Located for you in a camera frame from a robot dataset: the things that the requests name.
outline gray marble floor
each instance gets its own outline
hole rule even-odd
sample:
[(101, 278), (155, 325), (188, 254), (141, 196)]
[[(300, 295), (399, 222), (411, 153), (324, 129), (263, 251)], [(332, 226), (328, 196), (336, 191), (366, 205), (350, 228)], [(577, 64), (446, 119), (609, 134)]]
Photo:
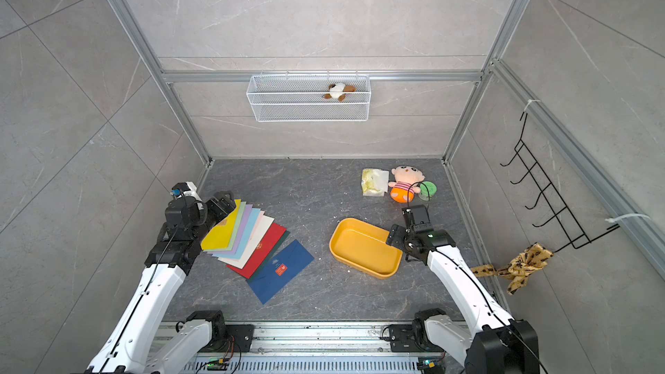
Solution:
[(383, 229), (403, 224), (402, 204), (388, 195), (363, 196), (363, 168), (409, 164), (423, 171), (438, 191), (429, 205), (437, 228), (446, 229), (470, 266), (478, 265), (441, 162), (437, 159), (276, 159), (216, 161), (202, 190), (232, 190), (290, 232), (314, 261), (262, 305), (245, 279), (207, 254), (196, 260), (166, 312), (182, 320), (194, 310), (221, 310), (226, 320), (399, 320), (441, 307), (461, 315), (439, 279), (420, 262), (402, 260), (397, 273), (378, 280), (333, 258), (328, 241), (337, 223), (354, 217)]

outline wire basket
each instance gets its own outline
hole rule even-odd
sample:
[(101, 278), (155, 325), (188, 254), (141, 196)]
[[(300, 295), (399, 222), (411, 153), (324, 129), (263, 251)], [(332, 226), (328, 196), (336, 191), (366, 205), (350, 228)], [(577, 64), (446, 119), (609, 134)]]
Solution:
[[(356, 87), (344, 101), (325, 99), (331, 84)], [(368, 75), (269, 74), (249, 80), (247, 98), (257, 121), (365, 121), (372, 90)]]

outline plastic bag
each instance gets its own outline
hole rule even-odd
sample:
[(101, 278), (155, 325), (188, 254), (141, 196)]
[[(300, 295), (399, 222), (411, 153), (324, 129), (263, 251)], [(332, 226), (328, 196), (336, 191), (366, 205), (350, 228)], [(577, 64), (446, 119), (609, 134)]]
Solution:
[(390, 173), (381, 169), (362, 170), (362, 195), (383, 196), (388, 191), (388, 178)]

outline plush doll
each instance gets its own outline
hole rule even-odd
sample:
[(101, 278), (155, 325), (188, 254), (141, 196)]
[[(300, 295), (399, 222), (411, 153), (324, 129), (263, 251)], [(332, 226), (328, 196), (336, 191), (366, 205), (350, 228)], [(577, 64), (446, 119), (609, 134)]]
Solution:
[(330, 84), (328, 86), (328, 91), (330, 94), (326, 94), (323, 96), (325, 99), (331, 99), (334, 98), (337, 101), (344, 101), (346, 98), (345, 93), (353, 93), (356, 91), (356, 87), (354, 86), (346, 86), (344, 83), (337, 83), (337, 84)]
[(392, 188), (390, 196), (398, 203), (411, 202), (414, 199), (414, 194), (420, 194), (420, 187), (414, 184), (425, 180), (425, 175), (413, 167), (401, 166), (391, 170), (395, 175), (397, 182), (388, 182), (388, 186)]

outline blue envelope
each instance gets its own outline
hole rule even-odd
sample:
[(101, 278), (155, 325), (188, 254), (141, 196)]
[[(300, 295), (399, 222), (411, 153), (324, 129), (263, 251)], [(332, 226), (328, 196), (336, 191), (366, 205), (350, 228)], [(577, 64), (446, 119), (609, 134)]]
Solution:
[(314, 258), (298, 240), (294, 240), (268, 260), (270, 262), (254, 274), (251, 280), (247, 280), (247, 284), (262, 304), (266, 304)]

